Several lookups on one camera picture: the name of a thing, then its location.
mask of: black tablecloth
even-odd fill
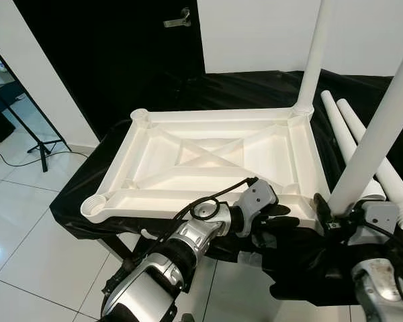
[[[185,82],[166,75],[146,87],[138,106],[149,111],[290,107],[296,102],[301,79],[302,72],[212,74]],[[335,99],[346,98],[367,126],[390,81],[391,77],[341,76],[322,71],[311,126],[330,190],[345,165],[320,92],[328,89]],[[77,238],[98,239],[125,231],[138,233],[142,228],[156,233],[169,222],[167,219],[113,217],[94,224],[80,213],[81,203],[97,190],[129,126],[130,121],[123,120],[110,129],[50,205],[56,221]],[[388,158],[403,178],[403,131]]]

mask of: white pole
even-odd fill
[[[333,215],[351,210],[402,128],[403,61],[328,200]]]
[[[355,149],[357,148],[357,144],[355,144],[355,141],[345,121],[343,121],[342,115],[339,112],[330,91],[323,91],[321,93],[321,99],[324,103],[328,119],[330,120],[330,124],[333,128],[337,144],[341,149],[343,159],[345,160],[345,163],[348,164],[349,160],[354,154]],[[359,199],[375,199],[385,201],[386,196],[379,182],[371,178],[369,184],[365,187]]]
[[[322,57],[327,43],[333,3],[334,0],[321,0],[302,85],[298,93],[297,103],[293,106],[294,113],[298,115],[309,115],[314,111],[312,102],[321,72]]]
[[[360,142],[365,133],[364,125],[354,113],[346,99],[339,99],[337,101],[337,106],[355,139],[357,142]],[[398,224],[400,225],[400,228],[403,229],[403,180],[387,158],[382,160],[381,165],[376,171],[376,176],[385,189],[388,198],[400,208]]]

